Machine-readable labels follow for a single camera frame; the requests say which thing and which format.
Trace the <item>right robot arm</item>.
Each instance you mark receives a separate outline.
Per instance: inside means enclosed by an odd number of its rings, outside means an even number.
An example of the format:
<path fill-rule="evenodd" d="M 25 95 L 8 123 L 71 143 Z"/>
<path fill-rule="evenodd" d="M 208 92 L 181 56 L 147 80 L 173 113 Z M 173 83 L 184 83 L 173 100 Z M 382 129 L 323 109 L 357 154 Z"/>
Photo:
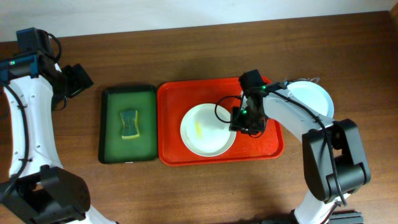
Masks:
<path fill-rule="evenodd" d="M 364 223 L 360 212 L 336 212 L 371 180 L 358 126 L 350 119 L 336 121 L 316 112 L 284 84 L 266 84 L 257 70 L 243 73 L 238 82 L 241 105 L 232 109 L 230 130 L 252 136 L 273 119 L 302 143 L 308 192 L 288 217 L 268 223 Z"/>

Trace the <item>cream white plate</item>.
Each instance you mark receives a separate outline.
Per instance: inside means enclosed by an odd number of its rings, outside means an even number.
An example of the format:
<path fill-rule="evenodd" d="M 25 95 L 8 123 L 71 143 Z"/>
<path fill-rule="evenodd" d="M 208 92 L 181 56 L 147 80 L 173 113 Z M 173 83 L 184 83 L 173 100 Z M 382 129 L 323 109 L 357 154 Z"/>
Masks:
<path fill-rule="evenodd" d="M 224 121 L 230 112 L 213 103 L 196 105 L 184 115 L 180 136 L 184 145 L 194 154 L 215 157 L 225 153 L 234 143 L 236 132 L 229 130 Z"/>

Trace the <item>light blue plate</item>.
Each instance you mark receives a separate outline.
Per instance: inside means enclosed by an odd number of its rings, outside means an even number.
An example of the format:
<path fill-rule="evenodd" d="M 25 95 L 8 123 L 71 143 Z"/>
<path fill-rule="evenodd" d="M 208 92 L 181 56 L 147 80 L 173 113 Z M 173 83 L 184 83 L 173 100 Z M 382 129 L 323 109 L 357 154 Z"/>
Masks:
<path fill-rule="evenodd" d="M 287 85 L 294 97 L 316 112 L 333 118 L 334 104 L 329 93 L 320 85 L 309 81 L 297 81 Z"/>

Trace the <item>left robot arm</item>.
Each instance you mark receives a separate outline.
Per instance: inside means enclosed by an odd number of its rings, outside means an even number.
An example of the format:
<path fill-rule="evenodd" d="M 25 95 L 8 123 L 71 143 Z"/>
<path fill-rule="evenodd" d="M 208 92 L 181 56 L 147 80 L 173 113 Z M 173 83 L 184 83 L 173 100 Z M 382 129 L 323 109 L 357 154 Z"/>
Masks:
<path fill-rule="evenodd" d="M 81 65 L 60 67 L 56 37 L 41 29 L 16 33 L 18 53 L 1 61 L 1 86 L 11 112 L 12 162 L 1 203 L 25 223 L 106 223 L 85 181 L 59 159 L 52 112 L 93 82 Z"/>

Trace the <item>yellow green scrub sponge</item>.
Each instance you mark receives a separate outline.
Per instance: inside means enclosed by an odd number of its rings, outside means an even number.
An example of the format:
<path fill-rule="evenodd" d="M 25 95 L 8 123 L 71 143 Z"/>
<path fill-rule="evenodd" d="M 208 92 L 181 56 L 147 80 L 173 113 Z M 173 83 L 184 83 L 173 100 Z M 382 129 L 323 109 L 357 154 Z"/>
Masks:
<path fill-rule="evenodd" d="M 137 110 L 126 110 L 120 113 L 121 122 L 123 125 L 122 139 L 134 139 L 140 136 L 138 127 L 138 112 Z"/>

